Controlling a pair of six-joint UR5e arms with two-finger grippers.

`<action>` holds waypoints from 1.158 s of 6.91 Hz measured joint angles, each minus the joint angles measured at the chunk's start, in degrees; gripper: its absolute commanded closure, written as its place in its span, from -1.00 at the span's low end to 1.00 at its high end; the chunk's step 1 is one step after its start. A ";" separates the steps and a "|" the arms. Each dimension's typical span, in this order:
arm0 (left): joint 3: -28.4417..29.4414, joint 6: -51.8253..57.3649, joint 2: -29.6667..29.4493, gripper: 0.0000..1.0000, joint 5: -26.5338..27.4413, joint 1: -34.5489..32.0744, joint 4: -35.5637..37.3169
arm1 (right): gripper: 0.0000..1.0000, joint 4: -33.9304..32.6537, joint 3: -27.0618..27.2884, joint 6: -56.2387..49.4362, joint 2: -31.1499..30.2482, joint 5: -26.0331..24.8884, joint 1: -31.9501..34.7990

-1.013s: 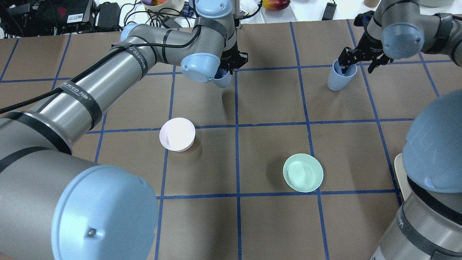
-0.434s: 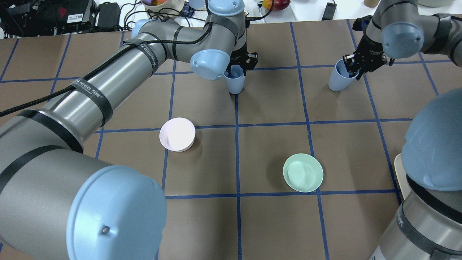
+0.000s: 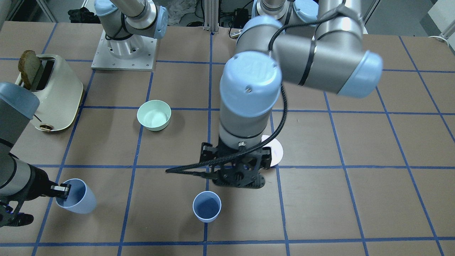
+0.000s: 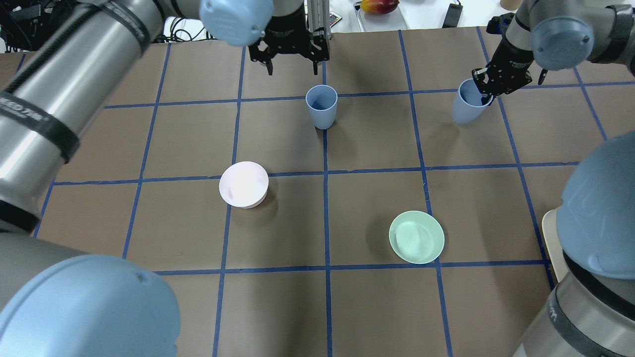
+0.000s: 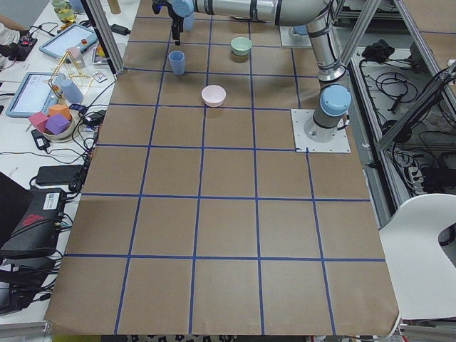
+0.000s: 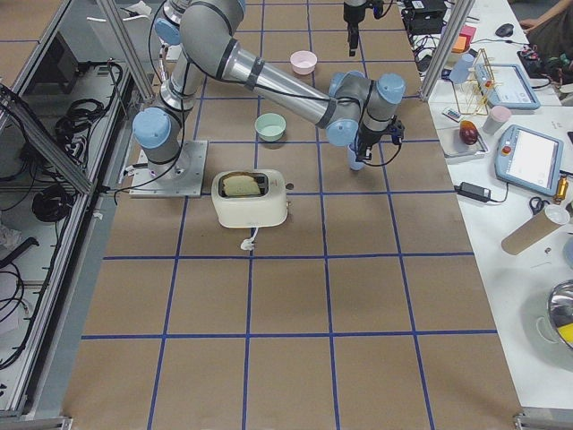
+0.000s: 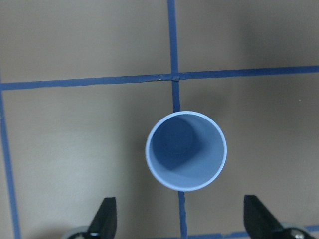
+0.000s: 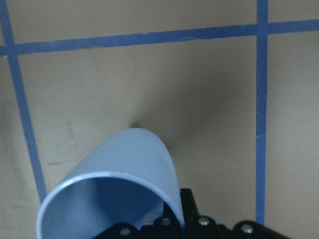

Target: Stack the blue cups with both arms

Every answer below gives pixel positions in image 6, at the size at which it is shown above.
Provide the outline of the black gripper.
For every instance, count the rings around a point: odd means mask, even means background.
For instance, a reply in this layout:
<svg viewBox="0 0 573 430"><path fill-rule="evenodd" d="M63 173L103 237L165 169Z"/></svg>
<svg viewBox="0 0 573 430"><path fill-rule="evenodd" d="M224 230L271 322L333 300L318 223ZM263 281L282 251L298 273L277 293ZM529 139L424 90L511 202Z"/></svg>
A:
<svg viewBox="0 0 573 430"><path fill-rule="evenodd" d="M357 162L370 162L372 160L372 146L378 143L383 136L389 136L396 145L397 151L389 159L392 162L401 152L405 127L400 120L391 120L390 124L381 131L373 131L366 125L361 125L358 131L357 147L355 151Z"/></svg>
<svg viewBox="0 0 573 430"><path fill-rule="evenodd" d="M355 56L358 46L358 27L364 20L367 10L372 10L374 19L379 20L384 14L384 3L344 3L343 19L347 24L346 41L350 56Z"/></svg>

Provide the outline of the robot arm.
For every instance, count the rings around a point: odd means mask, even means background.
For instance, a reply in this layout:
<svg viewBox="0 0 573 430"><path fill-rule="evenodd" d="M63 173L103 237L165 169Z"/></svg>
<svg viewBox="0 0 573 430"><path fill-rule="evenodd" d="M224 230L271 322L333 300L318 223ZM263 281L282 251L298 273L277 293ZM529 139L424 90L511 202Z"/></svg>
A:
<svg viewBox="0 0 573 430"><path fill-rule="evenodd" d="M348 55L354 57L360 41L359 25L364 21L366 12L372 10L374 20L385 17L394 1L383 0L345 0L343 19L346 23Z"/></svg>
<svg viewBox="0 0 573 430"><path fill-rule="evenodd" d="M241 85L325 130L330 144L347 149L353 170L371 163L382 137L402 144L405 128L396 110L406 84L400 75L370 80L357 71L336 73L322 93L241 46L235 31L245 10L243 1L168 1L155 19L158 36L181 48L153 104L133 120L134 136L158 177L178 169L184 123L206 77Z"/></svg>

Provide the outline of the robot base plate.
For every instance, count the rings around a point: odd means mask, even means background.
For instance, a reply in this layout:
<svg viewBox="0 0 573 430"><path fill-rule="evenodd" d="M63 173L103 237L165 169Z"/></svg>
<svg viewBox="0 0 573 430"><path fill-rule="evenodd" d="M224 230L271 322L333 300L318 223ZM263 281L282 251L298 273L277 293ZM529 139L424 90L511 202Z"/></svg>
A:
<svg viewBox="0 0 573 430"><path fill-rule="evenodd" d="M208 145L207 141L185 141L178 161L165 175L155 165L149 169L147 156L140 150L138 162L146 167L134 171L129 194L136 198L200 197Z"/></svg>

